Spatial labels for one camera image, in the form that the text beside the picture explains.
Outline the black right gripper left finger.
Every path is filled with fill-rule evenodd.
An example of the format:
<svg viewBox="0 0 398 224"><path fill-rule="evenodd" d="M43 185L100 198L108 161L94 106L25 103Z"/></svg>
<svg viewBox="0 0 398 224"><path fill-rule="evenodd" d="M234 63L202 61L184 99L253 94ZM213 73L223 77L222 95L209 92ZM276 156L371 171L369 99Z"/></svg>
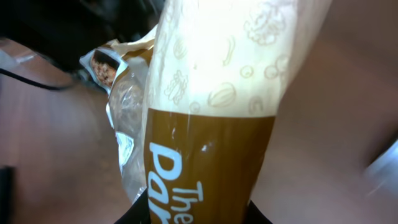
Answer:
<svg viewBox="0 0 398 224"><path fill-rule="evenodd" d="M147 190L141 193L131 208L114 224L151 224Z"/></svg>

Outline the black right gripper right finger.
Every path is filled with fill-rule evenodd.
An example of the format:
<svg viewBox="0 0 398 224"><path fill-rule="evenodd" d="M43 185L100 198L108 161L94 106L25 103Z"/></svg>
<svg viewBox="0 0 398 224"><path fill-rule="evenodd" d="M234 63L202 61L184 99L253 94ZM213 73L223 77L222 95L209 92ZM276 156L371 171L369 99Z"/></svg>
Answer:
<svg viewBox="0 0 398 224"><path fill-rule="evenodd" d="M250 201L247 210L247 224L272 224L272 222Z"/></svg>

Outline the brown white snack bag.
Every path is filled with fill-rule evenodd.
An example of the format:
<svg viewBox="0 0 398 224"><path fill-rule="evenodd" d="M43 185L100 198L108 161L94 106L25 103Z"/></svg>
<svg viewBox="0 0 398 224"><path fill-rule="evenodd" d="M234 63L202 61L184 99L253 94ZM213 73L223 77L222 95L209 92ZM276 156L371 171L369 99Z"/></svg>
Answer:
<svg viewBox="0 0 398 224"><path fill-rule="evenodd" d="M135 42L80 63L108 94L132 205L151 223L247 223L280 101L330 1L166 1Z"/></svg>

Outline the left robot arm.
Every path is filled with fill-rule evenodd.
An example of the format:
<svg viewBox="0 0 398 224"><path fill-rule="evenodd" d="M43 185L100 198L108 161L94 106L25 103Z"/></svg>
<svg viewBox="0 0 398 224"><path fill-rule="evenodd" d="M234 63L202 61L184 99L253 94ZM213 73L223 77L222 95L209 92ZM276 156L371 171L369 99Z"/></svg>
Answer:
<svg viewBox="0 0 398 224"><path fill-rule="evenodd" d="M165 0L1 0L1 37L64 71L110 40L134 42L158 23Z"/></svg>

